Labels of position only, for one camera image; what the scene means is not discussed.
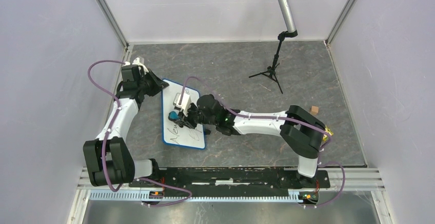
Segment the blue whiteboard eraser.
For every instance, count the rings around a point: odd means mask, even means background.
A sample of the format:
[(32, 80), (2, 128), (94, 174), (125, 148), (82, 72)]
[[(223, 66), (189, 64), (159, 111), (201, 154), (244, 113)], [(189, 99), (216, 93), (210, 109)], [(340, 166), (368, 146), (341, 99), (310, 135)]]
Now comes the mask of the blue whiteboard eraser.
[(181, 120), (179, 113), (178, 113), (178, 112), (175, 112), (175, 111), (171, 111), (171, 112), (169, 113), (169, 115), (168, 115), (168, 119), (169, 119), (170, 121), (178, 121), (178, 120)]

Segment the blue framed whiteboard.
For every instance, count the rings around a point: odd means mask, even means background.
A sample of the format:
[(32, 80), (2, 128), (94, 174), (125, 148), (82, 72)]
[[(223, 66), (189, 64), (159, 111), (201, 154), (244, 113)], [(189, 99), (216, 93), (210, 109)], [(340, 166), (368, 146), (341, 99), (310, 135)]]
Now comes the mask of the blue framed whiteboard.
[(164, 79), (168, 83), (162, 91), (162, 140), (166, 145), (203, 150), (206, 148), (203, 125), (193, 127), (187, 120), (188, 109), (200, 97), (200, 92), (190, 87)]

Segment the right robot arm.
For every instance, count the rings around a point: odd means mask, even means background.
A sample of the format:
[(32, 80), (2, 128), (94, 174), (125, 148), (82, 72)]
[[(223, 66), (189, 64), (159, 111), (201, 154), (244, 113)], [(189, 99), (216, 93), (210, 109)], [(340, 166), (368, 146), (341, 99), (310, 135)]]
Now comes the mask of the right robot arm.
[(326, 125), (300, 106), (275, 113), (252, 113), (229, 109), (212, 94), (193, 103), (178, 95), (168, 118), (180, 127), (195, 129), (212, 125), (224, 135), (263, 134), (281, 137), (298, 155), (296, 180), (309, 187), (317, 180), (318, 161), (324, 137), (330, 138)]

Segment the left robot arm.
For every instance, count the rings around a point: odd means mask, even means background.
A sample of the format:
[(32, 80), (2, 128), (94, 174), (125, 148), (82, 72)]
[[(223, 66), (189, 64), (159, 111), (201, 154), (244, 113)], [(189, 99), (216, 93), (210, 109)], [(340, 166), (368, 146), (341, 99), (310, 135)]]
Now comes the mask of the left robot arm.
[(113, 108), (102, 131), (83, 145), (91, 184), (108, 186), (113, 192), (135, 176), (134, 160), (125, 143), (134, 117), (146, 96), (153, 97), (169, 86), (142, 63), (123, 64), (121, 76), (115, 93), (91, 81), (113, 98)]

